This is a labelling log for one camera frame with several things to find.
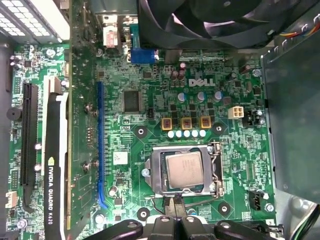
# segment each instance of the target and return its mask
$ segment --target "black connector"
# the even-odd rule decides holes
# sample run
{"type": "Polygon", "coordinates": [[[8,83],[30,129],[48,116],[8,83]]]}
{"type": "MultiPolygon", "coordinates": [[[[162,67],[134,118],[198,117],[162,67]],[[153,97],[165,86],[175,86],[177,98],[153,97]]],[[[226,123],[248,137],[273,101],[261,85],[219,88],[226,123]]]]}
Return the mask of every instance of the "black connector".
{"type": "Polygon", "coordinates": [[[264,197],[264,194],[262,192],[258,191],[249,191],[249,203],[250,208],[256,211],[261,210],[261,199],[264,197]]]}
{"type": "Polygon", "coordinates": [[[35,145],[38,127],[38,86],[31,83],[23,84],[22,131],[21,131],[21,164],[20,185],[23,187],[23,209],[32,213],[29,207],[31,195],[36,182],[34,166],[37,159],[35,145]]]}

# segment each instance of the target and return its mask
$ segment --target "integrated circuit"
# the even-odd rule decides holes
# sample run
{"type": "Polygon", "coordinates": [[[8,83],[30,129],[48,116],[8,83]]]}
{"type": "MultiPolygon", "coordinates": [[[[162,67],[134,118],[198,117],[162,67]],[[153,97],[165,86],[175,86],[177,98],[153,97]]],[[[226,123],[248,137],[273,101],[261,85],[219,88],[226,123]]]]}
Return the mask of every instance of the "integrated circuit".
{"type": "Polygon", "coordinates": [[[199,151],[168,155],[165,161],[168,181],[172,189],[204,184],[202,158],[199,151]]]}
{"type": "Polygon", "coordinates": [[[138,113],[141,111],[140,92],[138,90],[126,90],[123,92],[123,112],[138,113]]]}

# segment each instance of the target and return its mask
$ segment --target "metal screw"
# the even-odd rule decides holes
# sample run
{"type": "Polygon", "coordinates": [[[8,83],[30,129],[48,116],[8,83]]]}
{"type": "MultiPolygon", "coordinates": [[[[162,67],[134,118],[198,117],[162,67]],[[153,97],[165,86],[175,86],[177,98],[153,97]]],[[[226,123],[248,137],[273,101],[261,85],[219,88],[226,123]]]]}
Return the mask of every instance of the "metal screw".
{"type": "Polygon", "coordinates": [[[148,177],[148,176],[150,176],[150,171],[149,171],[149,169],[147,169],[147,168],[142,169],[141,175],[142,175],[143,177],[148,177]]]}
{"type": "Polygon", "coordinates": [[[131,222],[128,224],[128,228],[135,228],[136,226],[138,226],[138,225],[135,224],[134,222],[131,222]]]}
{"type": "Polygon", "coordinates": [[[193,223],[195,221],[195,219],[192,216],[188,216],[186,220],[190,223],[193,223]]]}
{"type": "Polygon", "coordinates": [[[168,218],[167,216],[163,216],[163,217],[161,217],[161,221],[162,222],[169,222],[170,218],[168,218]]]}
{"type": "Polygon", "coordinates": [[[271,213],[275,210],[275,207],[271,203],[267,203],[264,207],[264,209],[268,212],[271,213]]]}
{"type": "Polygon", "coordinates": [[[224,221],[222,223],[220,223],[220,225],[221,225],[221,227],[223,227],[225,229],[229,229],[231,227],[231,225],[229,223],[224,222],[224,221]]]}

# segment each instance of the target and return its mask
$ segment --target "cable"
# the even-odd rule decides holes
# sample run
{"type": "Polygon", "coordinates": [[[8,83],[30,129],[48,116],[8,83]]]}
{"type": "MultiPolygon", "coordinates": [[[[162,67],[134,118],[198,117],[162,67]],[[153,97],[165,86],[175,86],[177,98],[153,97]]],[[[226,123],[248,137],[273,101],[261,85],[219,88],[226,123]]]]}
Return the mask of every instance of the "cable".
{"type": "Polygon", "coordinates": [[[298,227],[292,236],[292,240],[302,240],[314,226],[320,216],[320,205],[317,205],[312,213],[305,219],[305,221],[298,227]]]}

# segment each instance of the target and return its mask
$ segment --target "chip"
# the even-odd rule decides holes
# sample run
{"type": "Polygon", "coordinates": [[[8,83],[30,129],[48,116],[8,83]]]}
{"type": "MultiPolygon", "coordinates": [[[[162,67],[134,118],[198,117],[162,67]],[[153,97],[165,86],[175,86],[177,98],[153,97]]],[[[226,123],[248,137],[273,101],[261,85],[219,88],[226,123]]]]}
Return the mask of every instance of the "chip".
{"type": "Polygon", "coordinates": [[[181,118],[181,128],[182,128],[182,130],[190,130],[190,129],[192,129],[191,117],[183,117],[183,118],[181,118]]]}
{"type": "Polygon", "coordinates": [[[202,129],[210,129],[211,128],[211,117],[210,116],[202,116],[200,118],[200,125],[202,129]]]}
{"type": "Polygon", "coordinates": [[[240,82],[240,81],[235,81],[235,82],[234,82],[234,86],[235,86],[236,88],[240,88],[240,87],[241,87],[241,82],[240,82]]]}
{"type": "Polygon", "coordinates": [[[163,131],[172,130],[172,119],[169,117],[165,117],[161,119],[161,129],[163,131]]]}
{"type": "Polygon", "coordinates": [[[204,184],[201,153],[188,152],[165,157],[169,186],[172,189],[204,184]]]}
{"type": "Polygon", "coordinates": [[[138,113],[140,110],[140,92],[138,90],[124,91],[123,111],[125,113],[138,113]]]}
{"type": "Polygon", "coordinates": [[[190,104],[190,105],[189,105],[189,109],[190,109],[191,111],[196,110],[196,105],[190,104]]]}
{"type": "Polygon", "coordinates": [[[142,76],[143,76],[144,79],[150,79],[152,75],[151,75],[151,72],[144,71],[142,76]]]}
{"type": "Polygon", "coordinates": [[[31,68],[31,64],[32,64],[31,61],[24,61],[24,67],[25,68],[31,68]]]}

